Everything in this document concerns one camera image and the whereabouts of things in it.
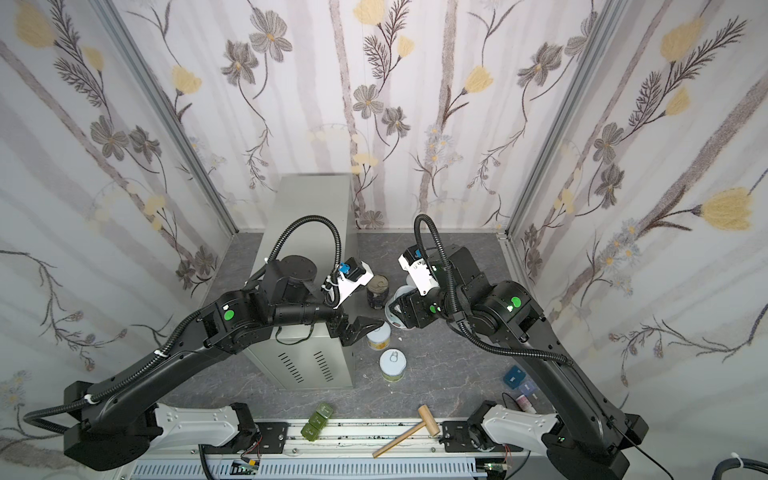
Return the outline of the yellow label can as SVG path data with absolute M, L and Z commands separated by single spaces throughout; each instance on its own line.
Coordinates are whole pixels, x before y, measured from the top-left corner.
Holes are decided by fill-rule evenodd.
M 385 322 L 381 327 L 371 331 L 366 335 L 367 343 L 372 350 L 385 350 L 390 344 L 391 326 Z

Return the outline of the dark blue can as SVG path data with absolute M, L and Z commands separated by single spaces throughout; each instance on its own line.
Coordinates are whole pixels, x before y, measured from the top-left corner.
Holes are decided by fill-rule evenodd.
M 374 310 L 383 310 L 389 297 L 389 280 L 384 275 L 375 275 L 366 285 L 367 304 Z

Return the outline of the green label can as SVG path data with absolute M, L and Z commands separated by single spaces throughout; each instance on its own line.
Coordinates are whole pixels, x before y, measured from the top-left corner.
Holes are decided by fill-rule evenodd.
M 398 349 L 385 350 L 379 359 L 382 377 L 388 382 L 398 382 L 404 376 L 407 368 L 405 354 Z

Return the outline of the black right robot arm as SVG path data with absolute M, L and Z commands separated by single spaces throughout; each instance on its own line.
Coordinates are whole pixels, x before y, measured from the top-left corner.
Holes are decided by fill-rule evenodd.
M 406 327 L 445 320 L 481 350 L 516 359 L 554 408 L 528 413 L 483 402 L 467 420 L 475 448 L 509 445 L 542 455 L 567 479 L 624 477 L 624 452 L 642 443 L 647 423 L 617 408 L 589 380 L 521 284 L 490 283 L 465 247 L 439 254 L 413 245 L 398 262 L 414 284 L 391 306 Z

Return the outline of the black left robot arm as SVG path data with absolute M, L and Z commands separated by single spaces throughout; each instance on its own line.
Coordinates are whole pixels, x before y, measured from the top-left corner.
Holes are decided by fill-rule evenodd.
M 366 263 L 351 257 L 334 266 L 318 291 L 312 289 L 315 276 L 306 257 L 270 260 L 241 289 L 182 320 L 162 346 L 126 370 L 97 384 L 71 384 L 66 403 L 84 403 L 72 414 L 76 425 L 63 435 L 64 455 L 96 471 L 138 459 L 172 433 L 173 423 L 160 418 L 161 397 L 284 327 L 323 323 L 347 347 L 381 326 L 376 319 L 351 320 L 342 308 L 372 279 Z

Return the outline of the grey metal cabinet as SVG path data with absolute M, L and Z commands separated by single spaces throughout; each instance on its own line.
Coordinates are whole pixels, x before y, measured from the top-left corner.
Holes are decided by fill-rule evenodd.
M 266 230 L 253 271 L 257 271 L 290 223 L 316 214 L 335 224 L 341 236 L 342 258 L 359 253 L 349 175 L 290 175 L 281 179 L 269 211 Z M 300 227 L 282 247 L 280 255 L 302 255 L 318 268 L 315 282 L 332 267 L 334 241 L 329 229 L 318 223 Z M 353 386 L 354 353 L 331 338 L 318 322 L 287 326 L 270 340 L 257 343 L 245 355 L 273 383 L 285 390 L 345 389 Z

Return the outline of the wooden mallet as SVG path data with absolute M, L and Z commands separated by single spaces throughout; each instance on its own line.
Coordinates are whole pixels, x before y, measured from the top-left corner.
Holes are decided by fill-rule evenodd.
M 379 458 L 380 456 L 389 452 L 394 447 L 400 445 L 402 442 L 409 439 L 410 437 L 412 437 L 422 429 L 425 429 L 431 438 L 436 437 L 441 432 L 438 422 L 436 421 L 433 413 L 431 412 L 431 410 L 427 405 L 422 405 L 418 408 L 418 415 L 419 415 L 420 421 L 417 424 L 415 424 L 414 426 L 406 430 L 404 433 L 402 433 L 395 439 L 391 440 L 386 445 L 374 451 L 372 454 L 372 457 L 374 459 Z

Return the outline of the blue square box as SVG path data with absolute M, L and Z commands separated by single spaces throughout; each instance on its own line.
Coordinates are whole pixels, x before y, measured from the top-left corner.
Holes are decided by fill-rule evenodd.
M 526 380 L 527 374 L 518 365 L 511 367 L 503 376 L 503 382 L 512 390 L 518 389 Z

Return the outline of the small purple box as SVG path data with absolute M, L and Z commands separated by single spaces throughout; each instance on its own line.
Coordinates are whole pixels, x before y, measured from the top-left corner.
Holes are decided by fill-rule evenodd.
M 519 385 L 519 391 L 521 392 L 522 395 L 525 395 L 526 397 L 531 397 L 531 396 L 534 396 L 538 391 L 538 386 L 533 380 L 527 379 Z

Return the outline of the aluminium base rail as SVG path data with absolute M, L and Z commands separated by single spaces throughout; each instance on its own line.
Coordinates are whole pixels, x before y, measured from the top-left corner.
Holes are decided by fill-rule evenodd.
M 511 444 L 480 448 L 472 443 L 466 421 L 439 419 L 441 432 L 431 438 L 425 429 L 376 459 L 391 458 L 468 458 L 481 472 L 517 467 L 539 455 Z M 310 442 L 301 435 L 302 420 L 267 421 L 252 444 L 237 453 L 205 449 L 205 459 L 239 460 L 257 466 L 266 459 L 374 459 L 372 454 L 418 423 L 405 419 L 336 419 Z

